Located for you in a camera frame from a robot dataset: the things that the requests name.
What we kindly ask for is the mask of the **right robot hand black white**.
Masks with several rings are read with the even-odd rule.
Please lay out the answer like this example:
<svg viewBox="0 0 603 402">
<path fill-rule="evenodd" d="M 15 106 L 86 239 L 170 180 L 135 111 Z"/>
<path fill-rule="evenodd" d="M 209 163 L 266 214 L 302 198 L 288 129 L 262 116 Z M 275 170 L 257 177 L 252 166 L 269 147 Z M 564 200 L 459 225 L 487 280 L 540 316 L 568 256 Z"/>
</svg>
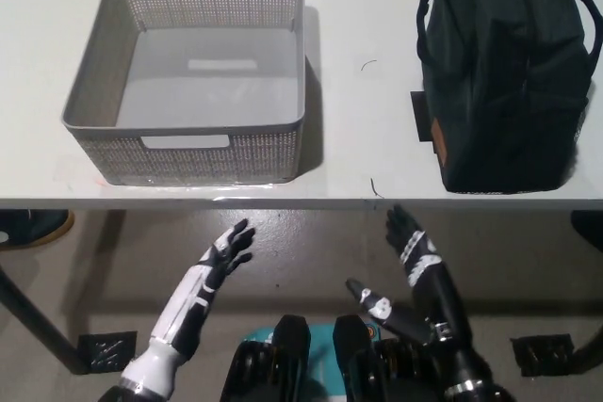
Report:
<svg viewBox="0 0 603 402">
<path fill-rule="evenodd" d="M 381 327 L 417 344 L 470 348 L 472 330 L 448 268 L 425 229 L 396 204 L 387 211 L 386 240 L 402 265 L 414 306 L 401 306 L 349 278 L 346 287 Z"/>
</svg>

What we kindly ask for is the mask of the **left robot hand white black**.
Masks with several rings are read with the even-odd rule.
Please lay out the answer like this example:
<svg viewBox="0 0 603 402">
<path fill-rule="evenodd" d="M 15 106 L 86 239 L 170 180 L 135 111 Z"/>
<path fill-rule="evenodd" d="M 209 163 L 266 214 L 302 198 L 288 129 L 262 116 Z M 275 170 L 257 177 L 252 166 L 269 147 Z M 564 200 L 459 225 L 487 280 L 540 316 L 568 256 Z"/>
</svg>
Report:
<svg viewBox="0 0 603 402">
<path fill-rule="evenodd" d="M 249 262 L 247 249 L 255 228 L 244 218 L 219 236 L 178 283 L 151 333 L 152 346 L 169 346 L 190 359 L 199 343 L 204 322 L 225 279 Z"/>
</svg>

